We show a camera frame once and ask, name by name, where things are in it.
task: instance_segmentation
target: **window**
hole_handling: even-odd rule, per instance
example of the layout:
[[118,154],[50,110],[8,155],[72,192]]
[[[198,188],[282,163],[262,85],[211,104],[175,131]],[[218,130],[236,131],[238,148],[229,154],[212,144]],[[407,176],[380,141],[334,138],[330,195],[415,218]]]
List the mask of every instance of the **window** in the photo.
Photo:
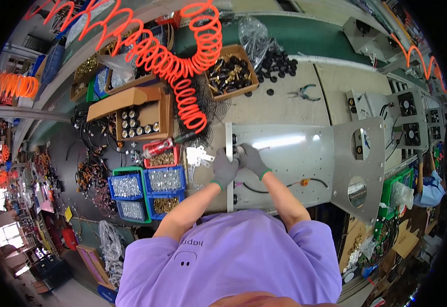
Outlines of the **window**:
[[24,245],[24,241],[19,233],[19,223],[15,222],[0,227],[0,247],[7,244],[13,245],[16,248]]

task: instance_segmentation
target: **black fan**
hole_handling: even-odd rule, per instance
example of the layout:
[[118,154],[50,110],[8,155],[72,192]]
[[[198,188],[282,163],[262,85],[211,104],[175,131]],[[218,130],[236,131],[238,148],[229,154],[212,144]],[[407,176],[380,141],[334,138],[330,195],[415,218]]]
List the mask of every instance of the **black fan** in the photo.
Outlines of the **black fan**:
[[432,123],[439,123],[440,119],[438,118],[438,110],[431,110],[431,122]]
[[431,136],[434,139],[441,139],[440,127],[431,127]]
[[412,93],[398,95],[397,99],[399,100],[400,113],[402,116],[411,116],[418,114],[416,112],[416,106],[414,105],[414,98],[412,97]]
[[419,124],[404,124],[404,138],[407,146],[421,146],[421,136],[419,134]]

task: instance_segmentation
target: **metal panel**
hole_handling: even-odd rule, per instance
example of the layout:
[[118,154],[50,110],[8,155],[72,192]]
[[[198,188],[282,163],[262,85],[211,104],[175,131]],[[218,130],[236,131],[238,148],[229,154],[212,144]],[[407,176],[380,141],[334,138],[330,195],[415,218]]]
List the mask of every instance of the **metal panel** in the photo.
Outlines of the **metal panel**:
[[[232,131],[237,135],[238,144],[286,139],[303,138],[297,144],[283,145],[264,149],[260,152],[263,162],[273,169],[273,173],[284,184],[311,180],[306,187],[295,184],[290,187],[292,194],[305,206],[329,202],[331,198],[332,176],[334,173],[334,138],[332,127],[309,125],[234,125]],[[264,184],[248,169],[241,169],[235,179],[237,183],[245,182],[258,191],[266,191]],[[274,208],[269,194],[256,193],[245,186],[235,187],[238,196],[235,209]]]
[[[233,161],[232,123],[225,123],[225,154]],[[234,183],[227,186],[227,212],[234,212]]]
[[[365,161],[356,160],[351,153],[351,135],[363,128],[370,139],[370,153]],[[373,225],[379,211],[382,194],[385,144],[383,119],[372,117],[349,122],[334,129],[334,181],[331,202],[367,225]],[[367,196],[362,206],[355,208],[348,197],[348,186],[355,176],[361,177],[367,187]]]

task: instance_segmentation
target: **human hand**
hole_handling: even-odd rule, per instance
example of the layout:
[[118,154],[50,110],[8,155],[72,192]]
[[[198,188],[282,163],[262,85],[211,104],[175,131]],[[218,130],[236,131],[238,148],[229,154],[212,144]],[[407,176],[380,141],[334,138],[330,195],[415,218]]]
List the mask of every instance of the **human hand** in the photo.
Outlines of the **human hand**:
[[217,183],[223,191],[235,179],[237,170],[239,170],[239,160],[234,158],[232,163],[230,163],[225,154],[225,150],[219,148],[216,151],[216,157],[213,161],[213,173],[215,177],[210,182]]
[[259,180],[263,179],[264,174],[271,169],[264,165],[259,151],[249,144],[241,144],[241,146],[244,149],[244,152],[240,154],[242,164],[256,174]]
[[423,163],[423,151],[418,149],[416,151],[416,153],[418,154],[418,164],[422,164]]

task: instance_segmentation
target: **worker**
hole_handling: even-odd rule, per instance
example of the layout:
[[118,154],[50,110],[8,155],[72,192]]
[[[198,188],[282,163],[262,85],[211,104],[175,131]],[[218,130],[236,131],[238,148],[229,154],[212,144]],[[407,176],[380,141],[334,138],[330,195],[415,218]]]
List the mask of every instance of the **worker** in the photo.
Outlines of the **worker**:
[[413,204],[418,207],[435,207],[445,195],[445,181],[438,175],[435,168],[435,161],[433,159],[433,153],[431,148],[428,151],[430,158],[430,176],[423,176],[423,151],[418,150],[418,181],[416,183],[416,189],[414,190]]
[[[167,213],[152,238],[128,245],[117,307],[336,303],[342,280],[331,229],[311,220],[255,148],[242,147],[232,163],[218,149],[214,179]],[[201,218],[239,163],[266,186],[283,222],[260,210]]]

